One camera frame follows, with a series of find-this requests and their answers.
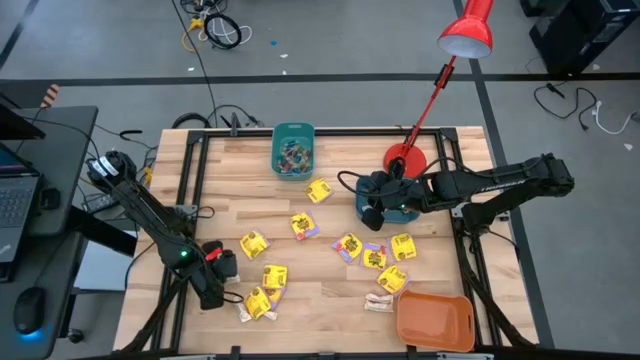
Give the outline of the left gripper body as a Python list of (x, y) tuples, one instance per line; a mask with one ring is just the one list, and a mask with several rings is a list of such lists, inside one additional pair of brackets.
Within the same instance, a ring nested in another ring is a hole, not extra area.
[(216, 267), (222, 254), (223, 243), (213, 240), (200, 247), (196, 254), (195, 269), (190, 275), (190, 284), (195, 290), (202, 310), (212, 310), (224, 305), (224, 276)]

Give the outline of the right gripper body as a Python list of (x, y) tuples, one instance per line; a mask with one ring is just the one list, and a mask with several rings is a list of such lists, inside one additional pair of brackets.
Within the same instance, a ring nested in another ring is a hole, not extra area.
[(425, 212), (427, 190), (420, 181), (373, 172), (357, 181), (357, 212), (373, 231), (385, 222), (408, 223)]

